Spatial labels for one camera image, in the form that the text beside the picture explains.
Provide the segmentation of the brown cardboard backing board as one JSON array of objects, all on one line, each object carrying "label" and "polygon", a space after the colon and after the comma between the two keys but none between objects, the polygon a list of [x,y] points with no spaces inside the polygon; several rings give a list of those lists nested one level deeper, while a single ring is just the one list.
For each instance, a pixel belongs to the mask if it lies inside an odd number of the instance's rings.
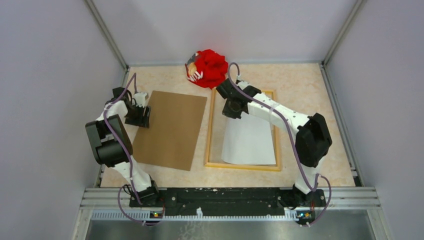
[{"label": "brown cardboard backing board", "polygon": [[207,97],[154,90],[148,101],[149,127],[137,130],[133,156],[138,163],[189,171]]}]

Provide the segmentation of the building photo print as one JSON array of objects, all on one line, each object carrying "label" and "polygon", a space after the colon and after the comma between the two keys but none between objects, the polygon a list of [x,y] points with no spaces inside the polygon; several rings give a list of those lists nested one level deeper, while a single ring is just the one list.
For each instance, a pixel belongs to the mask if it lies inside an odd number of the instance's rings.
[{"label": "building photo print", "polygon": [[240,119],[228,118],[221,159],[233,165],[275,165],[270,124],[262,118],[244,112]]}]

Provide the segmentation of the yellow wooden picture frame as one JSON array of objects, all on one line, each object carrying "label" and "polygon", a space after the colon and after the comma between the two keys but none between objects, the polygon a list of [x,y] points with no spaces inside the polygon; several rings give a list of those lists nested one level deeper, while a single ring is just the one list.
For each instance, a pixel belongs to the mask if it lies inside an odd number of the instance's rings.
[{"label": "yellow wooden picture frame", "polygon": [[266,129],[270,132],[274,152],[274,164],[233,164],[222,159],[224,147],[225,131],[229,118],[222,114],[225,100],[213,89],[210,99],[210,111],[208,117],[206,148],[204,165],[211,168],[225,168],[252,171],[279,172],[282,170],[282,157],[280,149],[279,129],[268,122],[265,122]]}]

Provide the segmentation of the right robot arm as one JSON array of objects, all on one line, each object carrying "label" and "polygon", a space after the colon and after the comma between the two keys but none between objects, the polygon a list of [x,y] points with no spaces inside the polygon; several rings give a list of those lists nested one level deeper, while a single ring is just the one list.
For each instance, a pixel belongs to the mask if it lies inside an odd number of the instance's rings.
[{"label": "right robot arm", "polygon": [[293,208],[307,206],[333,143],[324,116],[287,108],[246,81],[226,79],[216,90],[225,100],[222,114],[227,118],[222,160],[233,165],[275,164],[271,128],[286,130],[299,175],[281,203]]}]

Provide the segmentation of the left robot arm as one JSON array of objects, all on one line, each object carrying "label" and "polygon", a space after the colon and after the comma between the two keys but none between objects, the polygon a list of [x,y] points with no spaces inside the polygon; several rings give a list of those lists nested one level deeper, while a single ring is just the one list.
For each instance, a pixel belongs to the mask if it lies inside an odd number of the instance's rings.
[{"label": "left robot arm", "polygon": [[147,92],[131,93],[123,87],[112,90],[100,116],[85,125],[96,162],[121,174],[128,184],[125,189],[134,198],[132,206],[154,207],[160,193],[152,177],[143,171],[134,157],[132,142],[125,125],[149,128],[151,107]]}]

